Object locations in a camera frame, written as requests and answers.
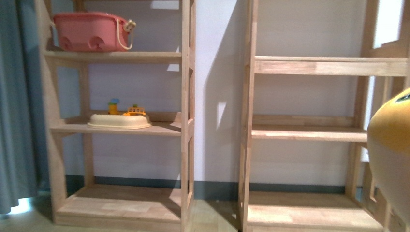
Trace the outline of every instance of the pink storage box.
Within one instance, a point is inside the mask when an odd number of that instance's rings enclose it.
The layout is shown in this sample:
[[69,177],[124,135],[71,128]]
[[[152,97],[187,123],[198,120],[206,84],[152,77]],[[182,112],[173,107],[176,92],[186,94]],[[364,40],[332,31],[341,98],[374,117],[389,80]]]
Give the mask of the pink storage box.
[[[123,28],[126,23],[121,17],[102,12],[61,13],[54,16],[60,47],[70,52],[126,51],[123,47],[128,44],[129,33]],[[118,41],[117,33],[123,46]]]

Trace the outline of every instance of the wooden frame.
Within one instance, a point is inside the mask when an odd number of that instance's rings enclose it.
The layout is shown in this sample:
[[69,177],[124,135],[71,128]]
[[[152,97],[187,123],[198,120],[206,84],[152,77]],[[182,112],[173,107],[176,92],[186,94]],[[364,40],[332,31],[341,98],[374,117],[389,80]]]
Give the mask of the wooden frame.
[[[367,1],[360,58],[261,57],[256,55],[259,0],[248,0],[238,193],[243,232],[408,230],[382,194],[374,196],[375,181],[368,165],[360,161],[367,141],[364,121],[370,76],[376,76],[372,113],[410,83],[410,0],[405,1],[400,39],[373,49],[378,5],[378,0]],[[256,73],[358,76],[354,116],[254,115]],[[349,142],[345,195],[249,191],[253,139]],[[363,194],[358,201],[355,197],[363,166]]]
[[[76,11],[84,1],[73,0]],[[190,217],[194,181],[195,127],[195,18],[196,1],[181,0],[182,52],[62,52],[53,45],[50,26],[51,0],[35,0],[40,35],[40,64],[47,127],[53,220],[60,225],[183,232]],[[147,112],[154,126],[139,130],[105,130],[86,126],[90,115],[88,64],[153,63],[180,64],[181,112]],[[62,119],[59,111],[57,66],[79,72],[80,115]],[[83,138],[85,187],[67,198],[62,140],[81,133]],[[94,183],[94,133],[140,134],[181,137],[181,189],[97,185]],[[145,208],[138,212],[130,208]]]

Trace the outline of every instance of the wooden shelf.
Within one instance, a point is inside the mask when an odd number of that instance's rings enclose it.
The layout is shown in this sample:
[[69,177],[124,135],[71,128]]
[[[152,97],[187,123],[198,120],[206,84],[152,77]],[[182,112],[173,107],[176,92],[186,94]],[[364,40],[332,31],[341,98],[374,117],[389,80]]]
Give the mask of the wooden shelf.
[[63,52],[45,51],[48,58],[87,63],[179,64],[180,52]]
[[272,230],[274,227],[320,231],[383,230],[375,219],[345,195],[251,191],[248,227],[258,226]]
[[406,76],[407,58],[255,57],[255,73]]
[[367,134],[365,130],[346,127],[253,125],[252,138],[366,142]]
[[176,232],[181,230],[181,190],[92,185],[70,196],[55,220],[63,225]]
[[180,122],[152,122],[152,127],[133,130],[91,128],[88,127],[86,123],[53,126],[50,127],[50,129],[52,132],[60,133],[105,133],[181,136]]

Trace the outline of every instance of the dark green baseboard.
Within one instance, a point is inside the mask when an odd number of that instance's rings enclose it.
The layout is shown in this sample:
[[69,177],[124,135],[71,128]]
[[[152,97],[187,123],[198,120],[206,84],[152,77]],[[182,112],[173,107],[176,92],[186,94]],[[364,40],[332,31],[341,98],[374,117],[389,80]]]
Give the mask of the dark green baseboard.
[[[67,175],[67,192],[74,193],[84,186],[84,178],[81,175]],[[139,179],[121,177],[96,176],[97,184],[106,185],[126,185],[139,187],[156,187],[178,189],[181,188],[179,180],[163,179]],[[344,186],[322,186],[322,185],[281,185],[281,184],[260,184],[251,183],[251,191],[274,191],[274,192],[311,192],[311,193],[336,193],[343,194]],[[236,201],[238,198],[238,183],[236,182],[215,182],[215,181],[195,181],[195,199]]]

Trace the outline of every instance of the plastic handle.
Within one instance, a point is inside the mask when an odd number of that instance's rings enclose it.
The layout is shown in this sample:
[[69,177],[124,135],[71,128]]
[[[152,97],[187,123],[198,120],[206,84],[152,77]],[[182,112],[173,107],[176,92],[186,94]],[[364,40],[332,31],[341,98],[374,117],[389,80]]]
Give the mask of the plastic handle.
[[121,43],[121,40],[119,39],[119,19],[117,19],[117,39],[118,39],[119,45],[121,45],[121,47],[124,48],[124,49],[127,50],[127,51],[132,48],[132,43],[133,43],[133,38],[134,38],[134,33],[132,32],[132,30],[133,30],[133,28],[130,29],[130,33],[131,33],[131,44],[130,44],[129,47],[126,47],[126,46],[124,46],[124,45]]

